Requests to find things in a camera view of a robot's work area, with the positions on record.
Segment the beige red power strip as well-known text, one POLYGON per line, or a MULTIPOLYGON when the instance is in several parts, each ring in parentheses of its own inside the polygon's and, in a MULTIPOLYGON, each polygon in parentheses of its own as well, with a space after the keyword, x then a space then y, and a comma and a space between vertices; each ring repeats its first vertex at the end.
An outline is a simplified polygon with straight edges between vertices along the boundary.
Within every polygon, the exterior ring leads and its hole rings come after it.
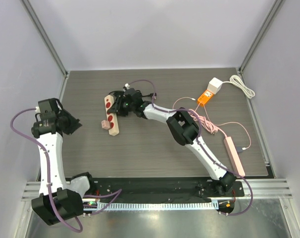
POLYGON ((119 134, 119 126, 117 121, 117 115, 115 113, 110 113, 108 110, 114 106, 114 97, 112 95, 107 95, 104 98, 105 110, 107 121, 110 123, 110 129, 108 130, 109 135, 116 136, 119 134))

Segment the pink plug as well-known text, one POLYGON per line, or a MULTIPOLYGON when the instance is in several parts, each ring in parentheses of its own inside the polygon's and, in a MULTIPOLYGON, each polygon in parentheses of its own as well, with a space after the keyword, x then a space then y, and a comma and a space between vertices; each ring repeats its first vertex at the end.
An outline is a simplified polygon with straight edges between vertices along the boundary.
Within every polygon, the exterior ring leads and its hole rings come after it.
POLYGON ((102 120, 101 127, 105 130, 109 130, 111 128, 110 122, 108 120, 102 120))

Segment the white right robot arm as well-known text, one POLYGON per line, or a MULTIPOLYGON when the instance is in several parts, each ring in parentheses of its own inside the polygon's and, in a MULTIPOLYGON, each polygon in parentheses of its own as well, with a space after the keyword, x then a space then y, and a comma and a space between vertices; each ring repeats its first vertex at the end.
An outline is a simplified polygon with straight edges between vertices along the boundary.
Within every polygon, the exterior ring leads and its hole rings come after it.
POLYGON ((144 100, 139 90, 126 88, 123 91, 112 91, 104 98, 106 113, 114 119, 125 117, 133 112, 137 117, 161 122, 168 126, 174 140, 187 147, 204 165, 213 180, 216 193, 226 196, 233 190, 236 174, 224 166, 208 148, 201 135, 202 126, 198 125, 192 110, 185 108, 167 109, 151 101, 144 100))

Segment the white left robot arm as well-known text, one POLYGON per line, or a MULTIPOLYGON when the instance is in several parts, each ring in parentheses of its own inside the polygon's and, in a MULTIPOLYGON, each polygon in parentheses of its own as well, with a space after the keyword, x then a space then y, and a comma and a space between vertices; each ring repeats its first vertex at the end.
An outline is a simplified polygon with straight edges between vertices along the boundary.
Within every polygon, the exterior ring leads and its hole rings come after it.
POLYGON ((39 148, 41 185, 39 197, 32 200, 33 211, 49 226, 84 212, 83 197, 91 198, 97 186, 89 172, 66 181, 62 161, 63 135, 71 135, 82 125, 65 110, 59 99, 38 102, 39 112, 31 132, 39 148))

